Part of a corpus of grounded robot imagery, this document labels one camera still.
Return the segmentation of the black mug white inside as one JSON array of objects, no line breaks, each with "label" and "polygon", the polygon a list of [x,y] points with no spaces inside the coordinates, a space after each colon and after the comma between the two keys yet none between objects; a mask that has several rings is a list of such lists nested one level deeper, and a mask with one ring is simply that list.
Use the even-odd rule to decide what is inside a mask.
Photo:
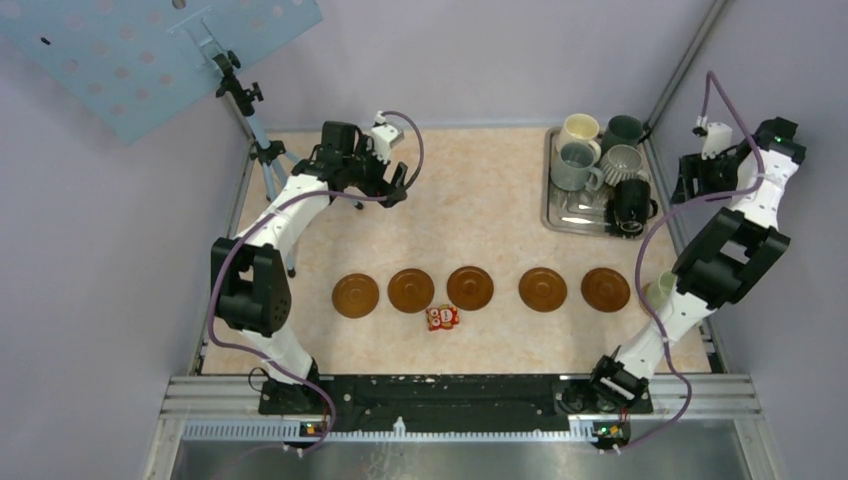
[{"label": "black mug white inside", "polygon": [[658,211],[659,205],[652,198],[652,188],[647,180],[622,180],[613,187],[612,198],[606,206],[608,231],[623,238],[640,237],[646,230],[648,221],[653,219]]}]

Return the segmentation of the light green mug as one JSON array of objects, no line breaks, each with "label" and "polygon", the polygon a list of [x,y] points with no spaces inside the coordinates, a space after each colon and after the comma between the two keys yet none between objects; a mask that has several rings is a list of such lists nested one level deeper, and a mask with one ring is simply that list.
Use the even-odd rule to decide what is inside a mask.
[{"label": "light green mug", "polygon": [[644,290],[647,306],[659,313],[673,291],[676,281],[677,276],[672,271],[666,271],[651,282]]}]

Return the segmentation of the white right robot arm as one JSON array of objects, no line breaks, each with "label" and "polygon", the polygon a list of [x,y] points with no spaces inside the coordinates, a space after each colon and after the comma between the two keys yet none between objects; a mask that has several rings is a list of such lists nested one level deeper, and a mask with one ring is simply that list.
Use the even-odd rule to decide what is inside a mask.
[{"label": "white right robot arm", "polygon": [[777,212],[806,149],[794,140],[798,125],[782,117],[763,121],[751,140],[730,142],[732,130],[700,122],[699,154],[680,158],[672,203],[727,200],[683,250],[672,272],[669,298],[643,329],[613,355],[603,356],[586,385],[600,412],[630,408],[647,392],[657,366],[690,329],[725,304],[736,304],[785,253],[788,236]]}]

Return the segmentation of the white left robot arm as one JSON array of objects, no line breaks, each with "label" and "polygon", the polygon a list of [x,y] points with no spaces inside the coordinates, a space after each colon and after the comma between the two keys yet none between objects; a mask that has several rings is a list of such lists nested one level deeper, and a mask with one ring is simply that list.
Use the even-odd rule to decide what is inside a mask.
[{"label": "white left robot arm", "polygon": [[408,167],[392,164],[404,138],[379,111],[368,131],[339,121],[323,124],[311,154],[296,163],[282,191],[250,226],[234,238],[220,238],[211,249],[213,318],[248,340],[241,349],[270,367],[285,384],[283,401],[297,413],[319,404],[320,386],[308,378],[313,357],[288,324],[293,306],[286,257],[309,224],[336,199],[376,202],[391,208],[408,197]]}]

